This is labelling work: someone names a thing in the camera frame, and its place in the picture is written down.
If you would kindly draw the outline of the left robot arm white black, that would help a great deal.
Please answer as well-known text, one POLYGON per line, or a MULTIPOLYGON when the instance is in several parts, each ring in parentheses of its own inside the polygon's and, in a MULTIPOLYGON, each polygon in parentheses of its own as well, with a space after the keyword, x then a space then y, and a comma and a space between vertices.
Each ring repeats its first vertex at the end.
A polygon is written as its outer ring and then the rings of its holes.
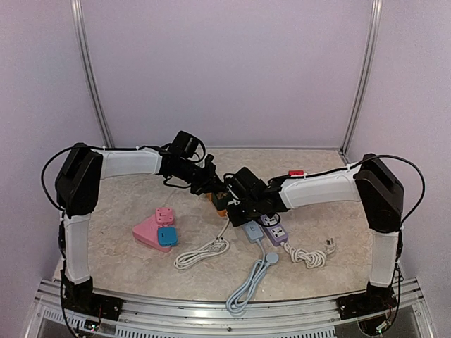
POLYGON ((124 175, 160 175, 163 183, 172 178, 187 183, 191 194, 224 192, 225 184, 216 174, 213 156, 199 163, 184 158, 174 148, 139 146, 108 149, 74 144, 55 181, 57 204, 65 228, 65 275, 73 284, 90 280, 88 232, 91 214, 105 178, 124 175))

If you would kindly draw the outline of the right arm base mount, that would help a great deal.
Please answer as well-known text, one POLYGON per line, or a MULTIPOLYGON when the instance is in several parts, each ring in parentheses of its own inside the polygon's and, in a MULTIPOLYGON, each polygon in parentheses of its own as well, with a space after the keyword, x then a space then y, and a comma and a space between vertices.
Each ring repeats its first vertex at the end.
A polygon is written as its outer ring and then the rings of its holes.
POLYGON ((395 308, 397 299, 391 285, 376 287, 368 282, 364 292, 341 296, 336 304, 340 319, 347 320, 395 308))

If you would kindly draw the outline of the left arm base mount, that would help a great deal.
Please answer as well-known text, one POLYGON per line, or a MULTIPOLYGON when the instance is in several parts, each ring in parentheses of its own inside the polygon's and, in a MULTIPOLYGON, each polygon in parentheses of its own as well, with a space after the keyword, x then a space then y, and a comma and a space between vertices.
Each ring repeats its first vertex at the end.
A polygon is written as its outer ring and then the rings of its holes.
POLYGON ((63 276, 62 306, 64 309, 92 317, 118 321, 123 307, 123 300, 93 292, 93 279, 80 284, 71 282, 63 276))

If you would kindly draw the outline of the orange power strip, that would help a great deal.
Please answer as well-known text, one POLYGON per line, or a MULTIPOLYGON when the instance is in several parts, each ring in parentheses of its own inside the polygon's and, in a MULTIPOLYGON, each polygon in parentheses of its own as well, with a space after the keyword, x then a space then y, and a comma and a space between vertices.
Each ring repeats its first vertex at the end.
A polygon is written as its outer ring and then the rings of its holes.
MULTIPOLYGON (((210 200, 210 202, 211 202, 211 194, 212 194, 212 193, 208 193, 208 194, 206 195, 207 199, 210 200)), ((227 216, 227 210, 226 210, 226 209, 225 209, 225 210, 222 210, 222 211, 218 211, 218 210, 216 209, 216 212, 217 212, 217 214, 218 214, 220 217, 226 217, 226 216, 227 216)))

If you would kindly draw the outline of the light blue power strip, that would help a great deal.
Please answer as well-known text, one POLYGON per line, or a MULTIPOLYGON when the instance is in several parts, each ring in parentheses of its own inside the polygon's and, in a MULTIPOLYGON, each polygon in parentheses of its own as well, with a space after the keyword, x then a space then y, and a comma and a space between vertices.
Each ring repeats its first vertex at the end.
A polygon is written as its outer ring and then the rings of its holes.
POLYGON ((255 221, 250 221, 242 226, 250 243, 256 243, 264 238, 264 233, 260 225, 255 221))

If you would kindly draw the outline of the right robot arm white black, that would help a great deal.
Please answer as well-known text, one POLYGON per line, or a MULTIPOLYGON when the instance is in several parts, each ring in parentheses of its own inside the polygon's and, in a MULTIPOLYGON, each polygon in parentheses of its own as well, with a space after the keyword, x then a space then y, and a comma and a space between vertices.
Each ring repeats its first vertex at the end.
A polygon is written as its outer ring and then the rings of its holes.
POLYGON ((373 236, 369 291, 360 298, 361 307, 376 312, 388 300, 385 288, 392 284, 402 227, 404 187, 374 154, 361 162, 310 175, 283 175, 269 182, 243 167, 225 177, 232 196, 228 215, 240 226, 263 215, 273 216, 312 204, 359 202, 373 236))

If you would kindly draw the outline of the red cube adapter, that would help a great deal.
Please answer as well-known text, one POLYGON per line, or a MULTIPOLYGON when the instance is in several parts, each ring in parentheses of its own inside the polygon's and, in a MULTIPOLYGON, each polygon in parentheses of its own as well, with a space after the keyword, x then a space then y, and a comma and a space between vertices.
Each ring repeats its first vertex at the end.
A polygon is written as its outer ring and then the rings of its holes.
POLYGON ((289 176, 303 176, 305 172, 303 170, 289 170, 288 175, 289 176))

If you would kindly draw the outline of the dark green cube adapter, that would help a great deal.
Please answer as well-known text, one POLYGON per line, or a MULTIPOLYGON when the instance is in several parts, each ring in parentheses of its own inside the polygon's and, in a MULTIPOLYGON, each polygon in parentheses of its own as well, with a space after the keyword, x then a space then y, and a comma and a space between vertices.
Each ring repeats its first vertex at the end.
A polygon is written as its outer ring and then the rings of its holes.
POLYGON ((211 194, 211 202, 218 211, 225 210, 232 197, 228 192, 218 192, 211 194))

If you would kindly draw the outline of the purple power strip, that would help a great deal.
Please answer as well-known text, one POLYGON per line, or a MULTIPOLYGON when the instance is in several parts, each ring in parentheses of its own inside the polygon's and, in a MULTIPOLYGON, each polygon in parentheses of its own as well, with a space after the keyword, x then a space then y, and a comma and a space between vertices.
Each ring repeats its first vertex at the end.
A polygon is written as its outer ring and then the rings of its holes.
POLYGON ((280 246, 288 241, 288 233, 285 231, 278 214, 271 218, 267 215, 262 215, 259 224, 272 245, 280 246))

